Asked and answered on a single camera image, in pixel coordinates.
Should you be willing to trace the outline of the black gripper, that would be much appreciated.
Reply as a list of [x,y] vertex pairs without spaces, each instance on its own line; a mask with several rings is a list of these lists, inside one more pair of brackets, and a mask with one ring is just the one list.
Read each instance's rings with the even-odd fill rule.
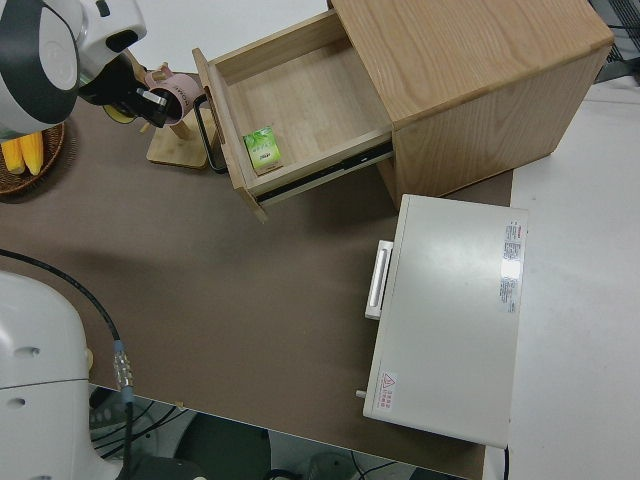
[[167,94],[153,93],[145,83],[146,70],[124,51],[79,88],[80,97],[102,107],[112,120],[144,118],[163,127],[169,113]]

